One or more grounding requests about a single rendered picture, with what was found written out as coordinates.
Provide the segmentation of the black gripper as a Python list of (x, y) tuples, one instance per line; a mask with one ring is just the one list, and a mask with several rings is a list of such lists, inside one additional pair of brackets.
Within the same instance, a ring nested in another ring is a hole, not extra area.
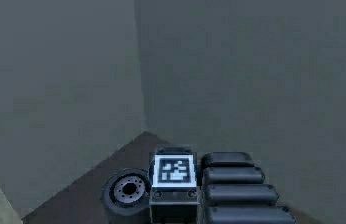
[(111, 176), (101, 193), (107, 224), (151, 224), (149, 192), (144, 169), (124, 169)]

